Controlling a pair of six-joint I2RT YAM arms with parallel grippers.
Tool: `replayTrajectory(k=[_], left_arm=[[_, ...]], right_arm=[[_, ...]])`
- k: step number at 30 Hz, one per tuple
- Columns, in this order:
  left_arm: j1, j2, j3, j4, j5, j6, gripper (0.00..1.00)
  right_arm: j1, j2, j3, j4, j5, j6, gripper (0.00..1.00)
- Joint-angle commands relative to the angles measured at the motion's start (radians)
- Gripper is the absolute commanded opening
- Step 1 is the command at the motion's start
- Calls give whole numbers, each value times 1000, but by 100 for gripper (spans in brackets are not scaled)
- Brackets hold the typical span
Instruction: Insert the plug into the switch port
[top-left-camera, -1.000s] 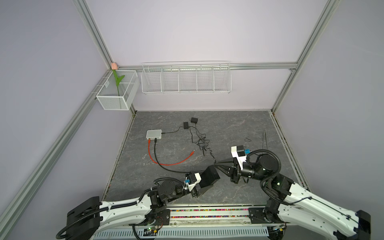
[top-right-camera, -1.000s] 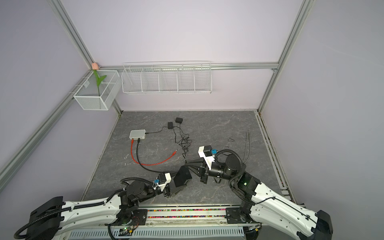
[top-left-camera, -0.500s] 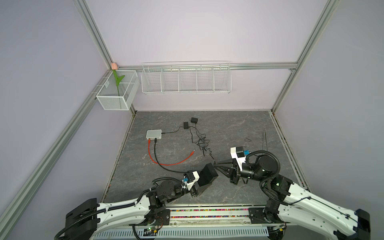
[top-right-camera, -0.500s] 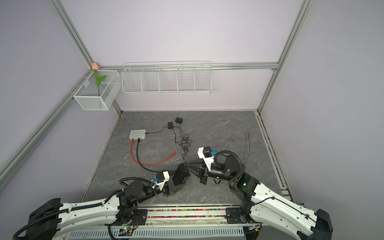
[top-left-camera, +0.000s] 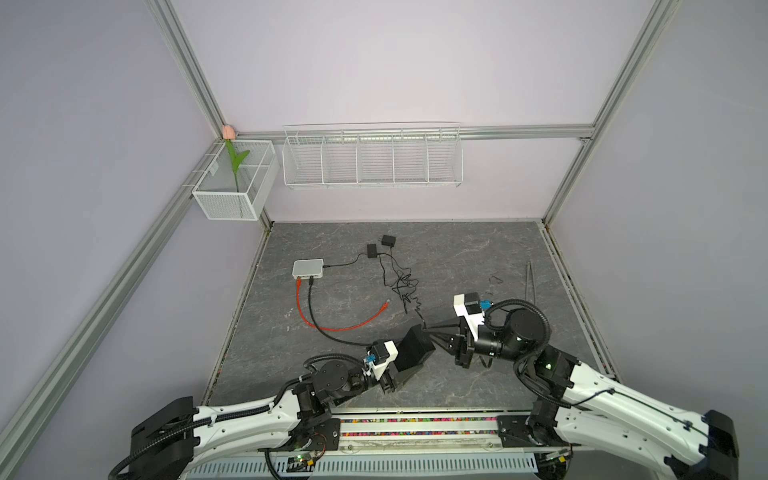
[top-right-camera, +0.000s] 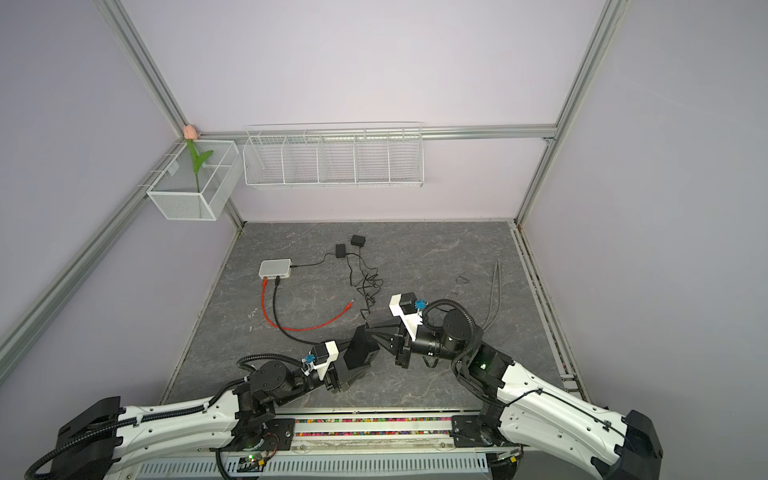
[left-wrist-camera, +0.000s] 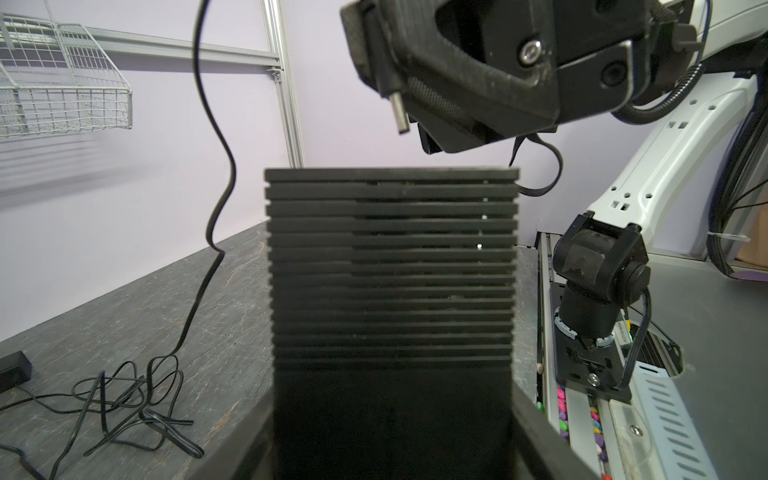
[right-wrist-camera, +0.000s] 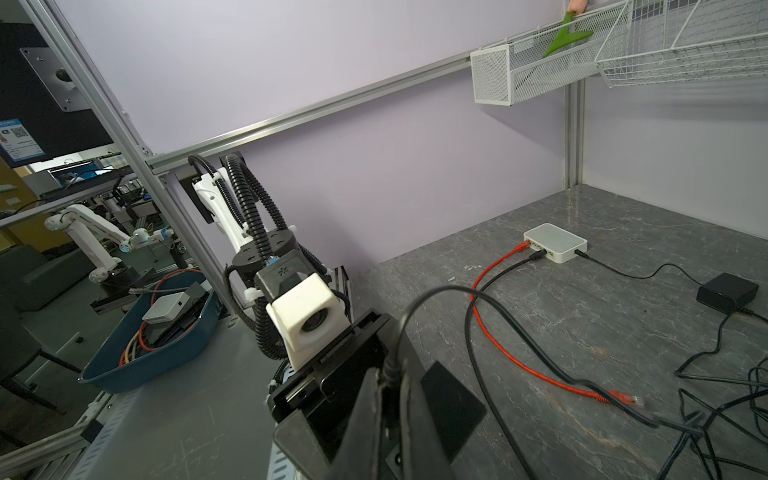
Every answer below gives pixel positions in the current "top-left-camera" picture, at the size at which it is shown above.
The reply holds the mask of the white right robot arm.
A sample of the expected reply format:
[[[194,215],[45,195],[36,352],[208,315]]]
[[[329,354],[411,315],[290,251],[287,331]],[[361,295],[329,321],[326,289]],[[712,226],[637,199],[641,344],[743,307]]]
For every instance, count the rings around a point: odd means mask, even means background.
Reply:
[[[600,450],[668,479],[736,479],[733,420],[666,404],[611,379],[551,345],[543,311],[522,299],[491,304],[458,295],[453,319],[424,331],[467,368],[476,356],[508,361],[536,397],[527,418],[532,443]]]

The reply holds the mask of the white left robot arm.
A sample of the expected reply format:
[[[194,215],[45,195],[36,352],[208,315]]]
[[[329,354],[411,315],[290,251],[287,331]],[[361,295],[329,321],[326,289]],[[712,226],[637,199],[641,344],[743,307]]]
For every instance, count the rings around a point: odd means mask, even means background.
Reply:
[[[178,398],[133,428],[130,452],[111,479],[179,479],[194,468],[235,453],[294,451],[293,471],[307,471],[338,448],[340,420],[333,408],[381,387],[401,388],[421,368],[416,357],[387,342],[362,358],[321,354],[306,374],[272,396],[224,406],[197,406]]]

